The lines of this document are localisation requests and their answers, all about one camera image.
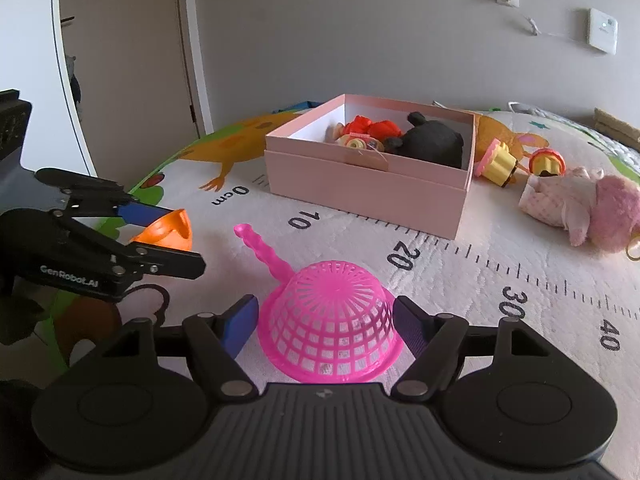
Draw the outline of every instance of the printed number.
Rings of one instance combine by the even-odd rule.
[[[394,247],[395,251],[399,251],[400,249],[402,249],[402,252],[405,254],[405,256],[402,256],[402,254],[391,253],[386,257],[386,260],[398,269],[413,269],[414,263],[411,260],[415,260],[418,256],[420,256],[420,251],[418,249],[415,249],[412,253],[409,250],[409,247],[407,247],[404,242],[398,242]]]
[[[617,352],[618,350],[620,350],[620,341],[618,341],[612,335],[607,335],[607,334],[620,335],[620,331],[606,319],[602,321],[602,326],[600,327],[600,330],[602,330],[605,333],[605,335],[603,335],[600,338],[600,344],[602,345],[602,347],[606,348],[607,350],[611,350],[613,352]]]
[[[509,301],[513,301],[516,300],[518,303],[527,303],[527,295],[524,292],[520,293],[520,297],[518,297],[517,294],[513,294],[512,296],[509,295],[509,291],[511,290],[510,286],[506,286],[503,290],[502,290],[502,295],[507,298],[507,300]]]
[[[498,308],[500,309],[500,312],[503,313],[505,316],[524,319],[525,317],[524,309],[519,304],[513,303],[513,301],[517,301],[520,304],[527,303],[528,301],[527,295],[524,292],[521,292],[520,294],[516,294],[516,293],[509,294],[510,291],[511,291],[510,286],[506,286],[505,288],[503,288],[502,295],[509,301],[501,302],[500,305],[498,305]]]
[[[249,193],[249,190],[247,188],[245,188],[244,186],[236,186],[235,188],[233,188],[233,192],[236,195],[246,195],[247,193]],[[219,196],[217,199],[215,199],[213,202],[211,202],[213,205],[220,205],[223,202],[226,202],[227,200],[229,200],[234,193],[231,193],[230,191],[227,191],[223,196]]]
[[[313,220],[320,219],[320,213],[311,214],[305,211],[300,211],[300,214],[308,218],[312,218]],[[296,229],[309,229],[311,227],[311,222],[309,220],[306,218],[299,218],[297,216],[295,218],[290,218],[288,223],[291,227],[295,227]]]
[[[498,308],[500,309],[500,312],[503,313],[505,316],[524,319],[524,316],[525,316],[524,309],[521,306],[516,305],[515,303],[511,303],[511,301],[503,301],[498,306]]]

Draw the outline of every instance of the screw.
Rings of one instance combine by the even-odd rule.
[[[220,390],[228,397],[244,397],[254,388],[246,381],[227,381],[220,386]]]
[[[402,381],[396,386],[398,393],[405,397],[420,397],[429,391],[429,387],[422,381]]]

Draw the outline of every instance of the bed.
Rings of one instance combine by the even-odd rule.
[[[545,117],[487,114],[515,136],[546,139],[568,166],[603,168],[640,183],[638,154],[595,132]],[[522,314],[612,394],[619,420],[603,464],[620,478],[640,477],[639,267],[624,253],[602,255],[588,244],[572,248],[564,231],[522,213],[517,206],[526,183],[523,173],[504,189],[475,180],[456,240],[272,195],[261,149],[264,134],[282,117],[263,116],[210,134],[136,187],[133,193],[146,203],[187,210],[193,250],[203,255],[207,269],[194,282],[145,278],[115,306],[121,322],[149,316],[173,325],[198,312],[222,313],[244,294],[263,301],[276,282],[234,236],[234,225],[246,222],[294,269],[320,260],[353,262],[430,314],[452,312],[472,324],[496,325],[505,315]],[[109,219],[100,230],[127,242],[141,228]],[[419,254],[410,264],[392,257],[399,242]],[[505,302],[514,294],[523,301],[509,306]],[[44,322],[42,333],[60,368],[86,348],[79,344],[86,330],[80,337],[72,328],[104,326],[107,311],[113,315],[113,306],[81,307],[81,298],[60,292]],[[375,380],[388,389],[412,360],[404,349]],[[265,358],[255,333],[237,361],[260,388],[268,381],[291,381]],[[463,373],[488,364],[484,358],[469,361]],[[188,375],[180,360],[167,358],[162,364]]]

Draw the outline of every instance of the black plush toy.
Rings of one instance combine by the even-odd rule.
[[[420,112],[407,120],[414,126],[402,137],[385,139],[385,153],[408,156],[452,168],[462,168],[462,136],[440,121],[428,121]]]

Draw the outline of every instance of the pink stuffed animal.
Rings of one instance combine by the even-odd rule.
[[[520,208],[546,224],[569,231],[572,246],[589,238],[603,251],[625,249],[640,228],[640,188],[628,178],[589,173],[584,168],[564,176],[530,176]]]

